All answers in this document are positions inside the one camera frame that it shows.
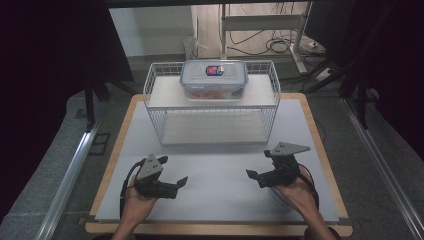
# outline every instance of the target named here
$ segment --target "metal frame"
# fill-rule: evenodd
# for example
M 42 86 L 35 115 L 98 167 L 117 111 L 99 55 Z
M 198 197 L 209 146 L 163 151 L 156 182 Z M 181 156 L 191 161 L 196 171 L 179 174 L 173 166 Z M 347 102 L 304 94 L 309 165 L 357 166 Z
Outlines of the metal frame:
M 227 32 L 251 30 L 290 30 L 297 29 L 294 43 L 290 45 L 290 52 L 301 75 L 307 74 L 305 64 L 299 55 L 299 44 L 305 30 L 309 10 L 312 2 L 308 2 L 305 11 L 292 15 L 261 15 L 261 16 L 226 16 L 225 4 L 221 10 L 221 56 L 227 59 Z

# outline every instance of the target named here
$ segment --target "black curtain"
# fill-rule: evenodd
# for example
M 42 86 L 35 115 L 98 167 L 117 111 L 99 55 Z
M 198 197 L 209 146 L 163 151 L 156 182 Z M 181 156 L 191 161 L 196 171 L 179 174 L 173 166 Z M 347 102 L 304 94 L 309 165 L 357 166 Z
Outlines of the black curtain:
M 2 218 L 42 160 L 67 100 L 84 89 L 84 80 L 103 100 L 108 91 L 102 76 L 132 81 L 105 4 L 41 2 L 0 3 Z
M 366 60 L 377 109 L 424 159 L 424 28 L 421 0 L 397 1 Z

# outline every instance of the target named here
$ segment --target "wooden table edge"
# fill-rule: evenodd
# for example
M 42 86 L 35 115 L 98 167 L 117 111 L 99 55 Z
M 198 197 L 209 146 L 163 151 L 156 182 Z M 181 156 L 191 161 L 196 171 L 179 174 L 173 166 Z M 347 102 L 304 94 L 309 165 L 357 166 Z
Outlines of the wooden table edge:
M 112 150 L 108 165 L 100 183 L 99 190 L 97 191 L 94 199 L 90 216 L 96 216 L 97 211 L 100 207 L 100 203 L 106 193 L 107 187 L 109 186 L 112 178 L 113 171 L 118 162 L 119 155 L 121 153 L 122 145 L 125 140 L 125 136 L 128 132 L 129 125 L 131 123 L 133 113 L 137 102 L 143 101 L 143 95 L 138 94 L 133 96 L 121 129 L 119 131 L 117 140 Z M 311 131 L 311 135 L 318 152 L 321 165 L 324 170 L 324 175 L 330 186 L 330 190 L 333 194 L 333 199 L 337 208 L 337 213 L 340 219 L 349 219 L 343 200 L 341 198 L 337 183 L 335 181 L 333 171 L 328 161 L 327 154 L 325 153 L 324 146 L 321 142 L 318 129 L 315 125 L 315 121 L 312 116 L 312 112 L 309 108 L 306 96 L 302 93 L 282 93 L 281 99 L 297 99 L 300 100 L 302 109 L 305 113 L 305 117 Z M 85 224 L 86 231 L 89 233 L 113 233 L 118 226 L 118 223 L 101 223 L 101 222 L 87 222 Z M 329 224 L 334 228 L 340 236 L 350 236 L 353 232 L 351 225 L 339 225 Z M 306 225 L 293 225 L 293 224 L 263 224 L 263 223 L 160 223 L 160 224 L 140 224 L 134 231 L 134 233 L 143 234 L 168 234 L 168 235 L 242 235 L 245 236 L 300 236 L 303 234 Z

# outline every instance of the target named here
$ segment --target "wall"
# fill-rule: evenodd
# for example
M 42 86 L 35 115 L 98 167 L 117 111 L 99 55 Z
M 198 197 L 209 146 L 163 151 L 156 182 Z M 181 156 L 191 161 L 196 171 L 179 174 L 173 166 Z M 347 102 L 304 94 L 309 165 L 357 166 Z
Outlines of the wall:
M 193 36 L 191 6 L 110 9 L 127 57 L 183 54 Z

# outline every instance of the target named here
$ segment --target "gray floor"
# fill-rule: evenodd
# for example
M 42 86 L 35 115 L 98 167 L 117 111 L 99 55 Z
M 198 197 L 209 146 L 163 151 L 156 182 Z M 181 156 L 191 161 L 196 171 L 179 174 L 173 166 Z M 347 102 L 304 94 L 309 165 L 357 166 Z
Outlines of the gray floor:
M 179 56 L 168 57 L 170 61 L 180 59 Z M 306 82 L 293 79 L 298 75 L 290 58 L 270 58 L 275 62 L 280 78 L 291 78 L 282 81 L 282 84 L 291 83 L 284 85 L 283 92 L 296 92 L 315 83 L 313 79 Z M 149 64 L 139 60 L 130 59 L 136 82 L 126 84 L 141 92 Z M 334 82 L 316 93 L 307 94 L 307 98 L 354 228 L 353 235 L 346 239 L 414 239 L 337 96 L 339 84 L 340 82 Z M 96 101 L 96 109 L 100 105 L 105 107 L 102 116 L 104 121 L 97 132 L 98 144 L 93 144 L 90 149 L 53 239 L 95 237 L 85 231 L 84 223 L 88 220 L 92 202 L 131 99 L 130 94 L 119 88 L 112 85 L 108 85 L 108 88 L 112 93 L 111 101 Z M 40 167 L 4 218 L 0 226 L 0 239 L 33 239 L 36 236 L 85 131 L 86 119 L 80 118 L 84 108 L 82 93 L 69 99 L 62 127 Z M 423 216 L 423 161 L 382 119 L 373 104 L 367 106 L 367 123 L 369 132 L 393 174 Z

